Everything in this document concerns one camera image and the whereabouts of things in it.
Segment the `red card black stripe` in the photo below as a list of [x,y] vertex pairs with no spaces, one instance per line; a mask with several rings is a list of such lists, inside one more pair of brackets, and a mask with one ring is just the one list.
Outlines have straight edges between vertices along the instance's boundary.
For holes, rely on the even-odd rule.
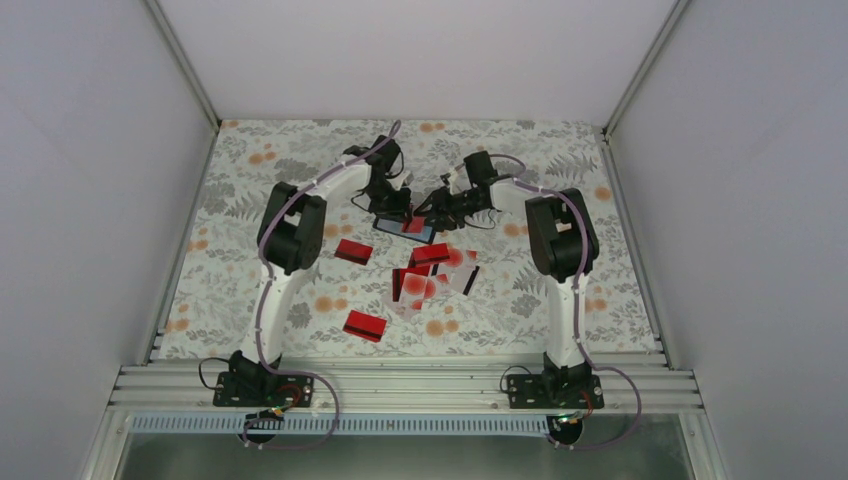
[[379,343],[385,333],[388,322],[380,317],[351,310],[343,325],[343,331],[364,340]]

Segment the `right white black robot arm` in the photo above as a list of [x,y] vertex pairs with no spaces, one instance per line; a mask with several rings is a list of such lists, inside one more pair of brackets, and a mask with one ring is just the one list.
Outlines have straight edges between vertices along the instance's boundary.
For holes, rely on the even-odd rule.
[[554,190],[500,174],[486,151],[466,157],[463,169],[469,188],[458,190],[455,176],[446,174],[444,185],[412,214],[436,231],[464,228],[468,217],[486,210],[525,215],[531,258],[546,277],[549,302],[541,391],[549,404],[565,407],[593,371],[582,339],[583,297],[600,247],[584,196],[576,188]]

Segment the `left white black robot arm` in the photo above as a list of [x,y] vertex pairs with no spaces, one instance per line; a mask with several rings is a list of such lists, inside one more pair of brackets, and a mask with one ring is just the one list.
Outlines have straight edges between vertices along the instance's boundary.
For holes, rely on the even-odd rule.
[[288,373],[273,364],[282,355],[290,304],[321,252],[328,211],[363,194],[368,197],[367,213],[401,224],[411,219],[406,173],[392,171],[401,157],[398,143],[380,136],[370,148],[348,148],[336,164],[312,180],[299,186],[281,182],[272,189],[258,238],[263,284],[253,326],[240,347],[243,358],[262,366],[247,369],[239,379],[239,392],[252,404],[270,402],[278,391],[275,374]]

